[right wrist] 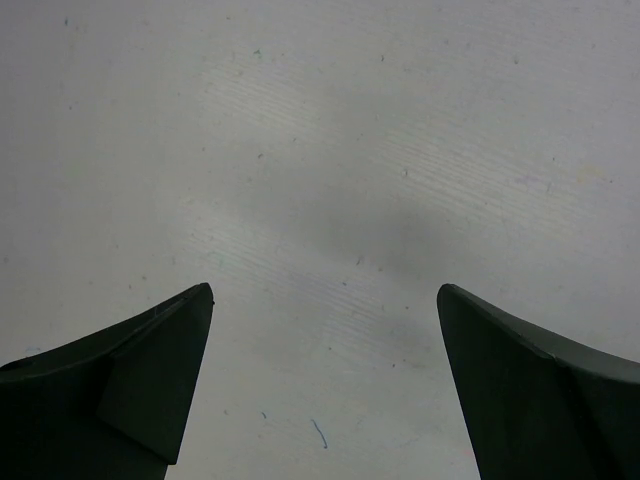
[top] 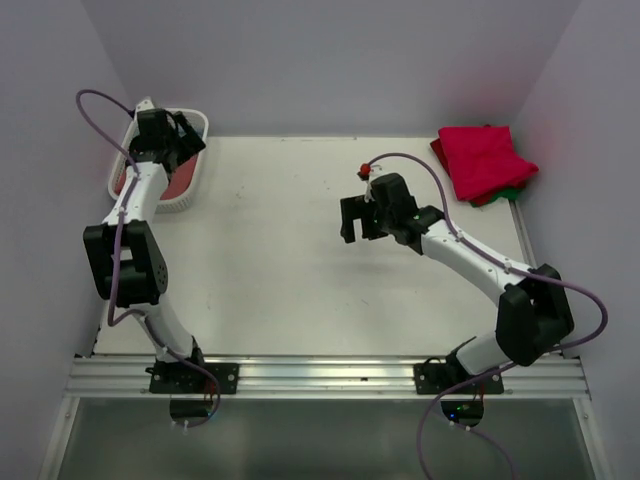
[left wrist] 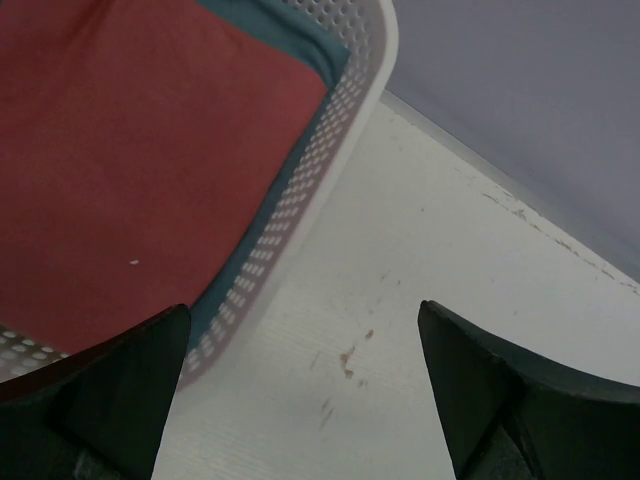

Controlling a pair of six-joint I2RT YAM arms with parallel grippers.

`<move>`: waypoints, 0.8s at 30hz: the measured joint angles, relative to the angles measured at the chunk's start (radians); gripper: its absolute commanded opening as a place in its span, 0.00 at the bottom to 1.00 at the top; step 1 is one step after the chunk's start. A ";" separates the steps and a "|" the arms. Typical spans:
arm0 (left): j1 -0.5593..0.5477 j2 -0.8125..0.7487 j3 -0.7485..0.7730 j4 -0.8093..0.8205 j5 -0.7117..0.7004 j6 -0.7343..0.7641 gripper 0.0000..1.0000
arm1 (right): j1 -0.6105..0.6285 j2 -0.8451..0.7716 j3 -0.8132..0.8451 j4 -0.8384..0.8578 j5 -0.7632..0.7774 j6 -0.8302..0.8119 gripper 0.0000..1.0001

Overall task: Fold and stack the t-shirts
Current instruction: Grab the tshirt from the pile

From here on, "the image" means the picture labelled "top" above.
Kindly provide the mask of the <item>salmon pink t shirt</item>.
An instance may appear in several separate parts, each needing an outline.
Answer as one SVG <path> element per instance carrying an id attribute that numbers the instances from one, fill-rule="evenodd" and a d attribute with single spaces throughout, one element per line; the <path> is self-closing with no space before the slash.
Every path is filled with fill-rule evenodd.
<path id="1" fill-rule="evenodd" d="M 177 204 L 183 198 L 187 198 L 187 192 L 191 185 L 195 183 L 198 176 L 196 170 L 199 168 L 200 155 L 192 157 L 182 164 L 173 174 L 169 185 L 160 199 L 161 205 Z M 108 181 L 109 195 L 116 199 L 124 186 L 126 179 L 126 160 L 119 155 L 113 165 L 110 179 Z"/>

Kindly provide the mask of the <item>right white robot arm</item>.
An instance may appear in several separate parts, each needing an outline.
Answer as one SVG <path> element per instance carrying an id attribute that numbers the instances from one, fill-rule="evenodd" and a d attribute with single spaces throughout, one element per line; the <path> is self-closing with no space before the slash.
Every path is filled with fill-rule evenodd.
<path id="1" fill-rule="evenodd" d="M 362 238 L 391 236 L 449 267 L 495 304 L 493 331 L 463 342 L 441 360 L 419 364 L 417 375 L 436 392 L 468 392 L 482 373 L 504 364 L 530 366 L 573 331 L 566 294 L 553 267 L 533 269 L 508 259 L 492 264 L 491 250 L 449 225 L 442 210 L 418 206 L 401 175 L 382 175 L 370 182 L 366 194 L 341 199 L 340 212 L 340 235 L 346 243 L 356 240 L 354 224 L 359 222 Z"/>

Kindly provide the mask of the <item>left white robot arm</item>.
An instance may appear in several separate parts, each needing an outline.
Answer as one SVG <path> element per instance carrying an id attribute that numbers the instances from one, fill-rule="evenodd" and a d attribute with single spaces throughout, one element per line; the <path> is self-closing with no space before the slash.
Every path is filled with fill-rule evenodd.
<path id="1" fill-rule="evenodd" d="M 109 187 L 114 207 L 83 232 L 107 323 L 133 317 L 155 349 L 154 392 L 193 393 L 208 379 L 201 350 L 171 306 L 168 266 L 152 231 L 158 213 L 185 210 L 195 191 L 209 130 L 204 113 L 164 109 L 145 99 L 134 109 Z"/>

